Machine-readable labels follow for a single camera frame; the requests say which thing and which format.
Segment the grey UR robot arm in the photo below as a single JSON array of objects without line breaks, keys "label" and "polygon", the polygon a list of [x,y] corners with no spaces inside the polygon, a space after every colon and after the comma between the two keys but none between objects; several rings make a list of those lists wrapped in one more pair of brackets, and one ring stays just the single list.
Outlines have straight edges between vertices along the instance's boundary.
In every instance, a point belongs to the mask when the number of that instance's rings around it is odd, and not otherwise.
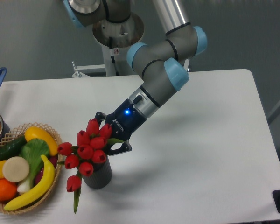
[{"label": "grey UR robot arm", "polygon": [[179,0],[155,0],[153,4],[166,39],[148,46],[141,42],[144,24],[132,13],[130,1],[64,1],[76,26],[92,26],[104,57],[103,65],[80,66],[76,72],[103,69],[108,76],[136,74],[143,80],[113,113],[96,113],[99,122],[111,126],[111,137],[122,141],[118,149],[112,149],[113,143],[109,142],[105,148],[107,155],[131,151],[132,133],[188,82],[189,59],[207,48],[205,32],[191,25]]}]

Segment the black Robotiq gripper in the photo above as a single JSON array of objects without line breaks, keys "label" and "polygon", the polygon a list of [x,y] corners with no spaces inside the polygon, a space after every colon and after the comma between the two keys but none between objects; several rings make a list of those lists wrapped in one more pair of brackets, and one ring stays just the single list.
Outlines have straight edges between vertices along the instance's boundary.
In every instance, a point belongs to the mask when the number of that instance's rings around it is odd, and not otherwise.
[{"label": "black Robotiq gripper", "polygon": [[[113,113],[106,115],[102,112],[96,112],[94,117],[99,124],[105,121],[112,128],[111,138],[107,140],[106,154],[113,156],[132,151],[129,139],[146,120],[147,118],[133,107],[133,103],[126,99]],[[117,149],[112,147],[121,143]]]}]

